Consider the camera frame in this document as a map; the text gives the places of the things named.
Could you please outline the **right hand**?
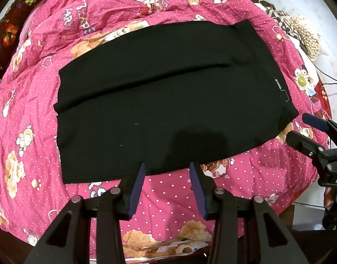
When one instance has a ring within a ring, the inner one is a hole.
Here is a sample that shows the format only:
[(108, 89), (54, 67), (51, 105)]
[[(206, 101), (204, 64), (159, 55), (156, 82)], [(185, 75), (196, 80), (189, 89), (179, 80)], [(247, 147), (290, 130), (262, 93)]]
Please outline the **right hand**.
[(327, 208), (334, 202), (337, 203), (337, 189), (326, 188), (324, 192), (324, 207)]

